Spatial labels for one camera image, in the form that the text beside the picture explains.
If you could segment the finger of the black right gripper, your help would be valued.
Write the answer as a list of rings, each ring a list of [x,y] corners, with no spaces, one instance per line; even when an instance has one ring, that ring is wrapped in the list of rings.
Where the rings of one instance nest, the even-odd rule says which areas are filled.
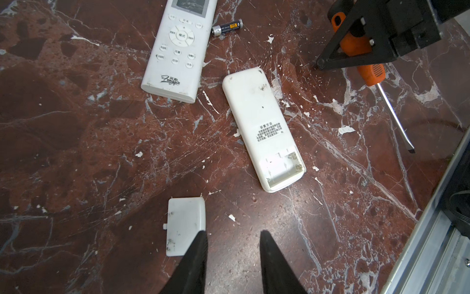
[[[316,60],[322,71],[382,64],[398,54],[390,41],[385,1],[335,1],[327,18],[335,33]]]

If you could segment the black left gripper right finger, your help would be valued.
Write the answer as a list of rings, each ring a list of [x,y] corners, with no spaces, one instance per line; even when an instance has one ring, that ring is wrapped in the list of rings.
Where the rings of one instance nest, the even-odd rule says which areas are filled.
[[[260,234],[259,249],[265,294],[307,293],[267,230]]]

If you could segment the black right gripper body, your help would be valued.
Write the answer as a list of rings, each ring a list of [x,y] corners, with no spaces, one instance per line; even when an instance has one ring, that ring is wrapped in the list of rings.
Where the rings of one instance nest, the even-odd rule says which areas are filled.
[[[397,50],[423,49],[443,38],[441,25],[468,11],[469,1],[386,1]]]

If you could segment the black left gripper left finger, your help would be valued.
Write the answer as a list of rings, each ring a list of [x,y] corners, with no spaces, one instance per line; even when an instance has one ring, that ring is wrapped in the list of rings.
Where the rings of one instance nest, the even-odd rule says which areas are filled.
[[[199,231],[160,294],[203,294],[207,259],[207,233]]]

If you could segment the orange handled screwdriver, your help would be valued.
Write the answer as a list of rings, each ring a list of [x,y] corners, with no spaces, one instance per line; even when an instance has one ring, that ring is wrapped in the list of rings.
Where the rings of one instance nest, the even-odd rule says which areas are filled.
[[[330,22],[337,32],[347,16],[346,9],[334,9],[332,15],[329,15]],[[372,52],[373,40],[370,40],[365,36],[362,22],[360,20],[355,21],[351,26],[350,30],[346,33],[345,37],[340,41],[340,48],[346,53],[347,56],[357,56]],[[369,87],[375,86],[380,96],[384,99],[390,117],[394,120],[400,135],[405,142],[405,147],[410,153],[415,153],[415,147],[408,138],[403,126],[401,125],[398,116],[396,115],[384,89],[381,86],[381,82],[386,78],[385,68],[382,64],[372,64],[357,66],[357,71],[363,78],[365,84]]]

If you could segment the white battery cover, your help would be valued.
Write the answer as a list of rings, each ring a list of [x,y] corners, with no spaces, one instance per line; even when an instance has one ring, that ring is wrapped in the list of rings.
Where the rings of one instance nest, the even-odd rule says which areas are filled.
[[[206,206],[203,197],[171,198],[168,201],[166,256],[183,256],[198,232],[206,230]]]

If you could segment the white remote being unloaded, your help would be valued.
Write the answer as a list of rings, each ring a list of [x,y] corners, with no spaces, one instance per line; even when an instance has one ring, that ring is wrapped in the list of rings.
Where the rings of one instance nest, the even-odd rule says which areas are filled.
[[[230,74],[222,88],[262,188],[274,193],[300,180],[306,165],[264,71]]]

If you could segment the black AAA battery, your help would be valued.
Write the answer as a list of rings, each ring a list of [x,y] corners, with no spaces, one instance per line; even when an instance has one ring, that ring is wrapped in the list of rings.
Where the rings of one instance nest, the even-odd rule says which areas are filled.
[[[215,25],[211,28],[211,35],[214,37],[219,37],[222,34],[227,34],[236,30],[239,30],[244,27],[244,23],[241,19],[226,23]]]

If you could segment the white remote with display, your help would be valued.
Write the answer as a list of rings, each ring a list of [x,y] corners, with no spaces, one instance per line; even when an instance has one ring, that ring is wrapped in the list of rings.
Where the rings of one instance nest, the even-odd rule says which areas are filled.
[[[168,1],[141,89],[193,104],[197,99],[216,0]]]

